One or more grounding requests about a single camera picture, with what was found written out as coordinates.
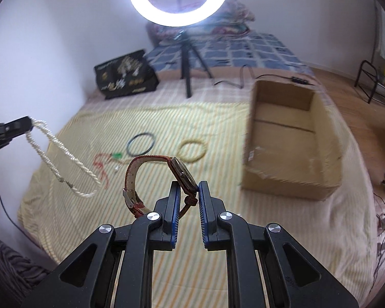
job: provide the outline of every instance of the white wall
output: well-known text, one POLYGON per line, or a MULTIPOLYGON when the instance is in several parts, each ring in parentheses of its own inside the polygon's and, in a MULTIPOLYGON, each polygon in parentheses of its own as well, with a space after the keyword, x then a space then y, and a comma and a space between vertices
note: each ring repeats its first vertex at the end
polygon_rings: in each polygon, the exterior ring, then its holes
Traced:
MULTIPOLYGON (((370 57, 372 0, 241 1, 257 17, 253 28, 275 34, 304 61, 354 75, 360 60, 370 57)), ((152 48, 145 24, 130 0, 4 0, 0 122, 30 115, 59 131, 95 89, 96 64, 152 48)), ((36 135, 46 148, 45 138, 36 135)), ((39 163, 24 137, 0 150, 0 192, 13 219, 39 163)), ((37 258, 1 209, 0 238, 37 258)))

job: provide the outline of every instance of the wristwatch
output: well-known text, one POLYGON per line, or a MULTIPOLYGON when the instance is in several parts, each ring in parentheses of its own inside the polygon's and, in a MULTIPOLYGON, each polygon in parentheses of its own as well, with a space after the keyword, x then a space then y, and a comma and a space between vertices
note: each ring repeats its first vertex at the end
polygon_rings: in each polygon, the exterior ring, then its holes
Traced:
POLYGON ((124 183, 123 196, 126 201, 126 205, 131 213, 136 218, 148 214, 151 212, 144 203, 138 197, 136 192, 136 175, 137 171, 143 163, 146 162, 166 162, 175 179, 179 182, 181 188, 187 197, 184 199, 185 205, 180 211, 180 218, 189 210, 191 206, 195 206, 198 202, 197 191, 198 186, 195 183, 194 178, 188 171, 185 164, 176 157, 169 157, 163 155, 142 155, 135 157, 128 165, 126 172, 126 180, 124 183))

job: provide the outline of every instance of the yellow striped cloth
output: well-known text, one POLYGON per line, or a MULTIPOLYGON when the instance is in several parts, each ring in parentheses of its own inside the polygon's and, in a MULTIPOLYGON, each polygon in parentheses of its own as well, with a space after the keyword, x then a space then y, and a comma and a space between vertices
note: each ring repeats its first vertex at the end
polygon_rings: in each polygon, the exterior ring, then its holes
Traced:
MULTIPOLYGON (((356 141, 336 108, 329 111, 340 137, 344 181, 324 202, 274 197, 241 191, 243 139, 249 105, 246 103, 192 103, 179 106, 132 108, 105 113, 79 112, 58 134, 83 163, 93 168, 96 153, 124 152, 127 140, 148 131, 157 136, 151 154, 176 155, 183 139, 198 138, 208 145, 200 161, 188 166, 196 181, 208 181, 214 197, 249 223, 280 223, 362 302, 372 284, 376 257, 376 230, 368 174, 356 141)), ((148 140, 134 151, 148 148, 148 140)), ((199 149, 185 147, 186 155, 199 149)), ((48 156, 62 175, 81 191, 91 191, 91 180, 57 148, 48 156)), ((19 210, 19 220, 56 261, 62 261, 97 226, 115 227, 134 218, 124 204, 125 166, 114 172, 105 165, 106 189, 93 199, 80 199, 59 183, 42 164, 34 174, 19 210)), ((141 167, 137 191, 150 208, 168 195, 173 176, 161 163, 141 167)), ((225 307, 225 254, 207 252, 201 238, 198 207, 180 220, 179 240, 173 252, 156 252, 153 271, 153 307, 225 307)))

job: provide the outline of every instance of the silver screw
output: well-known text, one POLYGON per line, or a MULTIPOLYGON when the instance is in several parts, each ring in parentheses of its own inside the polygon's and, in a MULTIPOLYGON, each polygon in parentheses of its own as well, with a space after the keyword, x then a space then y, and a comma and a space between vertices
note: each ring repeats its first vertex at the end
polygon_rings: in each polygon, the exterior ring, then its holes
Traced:
POLYGON ((270 223, 268 225, 268 230, 273 233, 279 233, 281 231, 281 226, 277 223, 270 223))
POLYGON ((111 231, 112 227, 110 225, 101 225, 100 228, 99 228, 99 231, 102 233, 102 234, 107 234, 111 231))
POLYGON ((232 218, 232 214, 229 213, 229 212, 222 212, 220 214, 220 218, 223 219, 223 220, 229 220, 232 218))
POLYGON ((147 218, 151 221, 157 220, 160 218, 160 215, 157 212, 151 212, 147 214, 147 218))

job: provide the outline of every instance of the triangular cutout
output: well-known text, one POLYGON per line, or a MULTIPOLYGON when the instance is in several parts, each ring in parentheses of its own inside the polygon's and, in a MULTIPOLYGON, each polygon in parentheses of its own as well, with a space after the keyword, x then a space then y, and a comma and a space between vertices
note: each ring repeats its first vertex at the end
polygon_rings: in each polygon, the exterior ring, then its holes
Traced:
POLYGON ((318 281, 321 275, 302 257, 294 247, 286 243, 283 246, 286 258, 290 264, 295 282, 299 287, 318 281))
POLYGON ((63 271, 60 275, 60 280, 76 287, 82 287, 96 250, 96 244, 89 245, 87 249, 63 271))

